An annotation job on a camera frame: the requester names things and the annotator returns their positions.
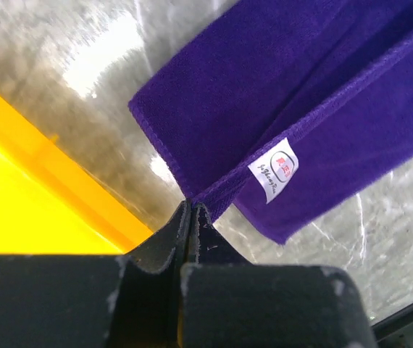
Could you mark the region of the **purple towel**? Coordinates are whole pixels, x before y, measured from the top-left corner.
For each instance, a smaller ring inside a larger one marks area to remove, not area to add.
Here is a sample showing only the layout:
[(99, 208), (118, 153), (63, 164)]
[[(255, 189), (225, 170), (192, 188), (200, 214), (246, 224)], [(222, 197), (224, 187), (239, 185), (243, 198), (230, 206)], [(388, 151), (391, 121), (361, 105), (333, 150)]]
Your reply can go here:
[(282, 244), (413, 157), (413, 1), (240, 1), (128, 106), (188, 199)]

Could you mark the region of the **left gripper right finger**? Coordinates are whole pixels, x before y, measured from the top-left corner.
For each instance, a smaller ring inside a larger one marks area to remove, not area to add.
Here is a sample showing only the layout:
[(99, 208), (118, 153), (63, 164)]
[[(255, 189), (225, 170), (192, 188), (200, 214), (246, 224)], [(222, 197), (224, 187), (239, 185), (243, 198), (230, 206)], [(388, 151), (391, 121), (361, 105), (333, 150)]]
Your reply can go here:
[(180, 270), (183, 347), (375, 347), (350, 276), (328, 265), (221, 263), (204, 205)]

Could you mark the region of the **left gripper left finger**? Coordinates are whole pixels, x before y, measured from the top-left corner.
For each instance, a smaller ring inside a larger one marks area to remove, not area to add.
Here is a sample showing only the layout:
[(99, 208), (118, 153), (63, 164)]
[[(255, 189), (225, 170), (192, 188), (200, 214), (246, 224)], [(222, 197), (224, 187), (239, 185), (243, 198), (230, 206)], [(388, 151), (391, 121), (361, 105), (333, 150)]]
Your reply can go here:
[(122, 255), (0, 254), (0, 347), (176, 347), (190, 219)]

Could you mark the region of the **yellow plastic tray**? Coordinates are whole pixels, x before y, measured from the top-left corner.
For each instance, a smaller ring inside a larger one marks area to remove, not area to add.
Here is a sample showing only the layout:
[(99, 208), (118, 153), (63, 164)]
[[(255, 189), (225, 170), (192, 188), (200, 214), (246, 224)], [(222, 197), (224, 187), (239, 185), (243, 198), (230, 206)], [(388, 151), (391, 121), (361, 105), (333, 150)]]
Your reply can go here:
[(0, 97), (0, 254), (123, 254), (150, 235)]

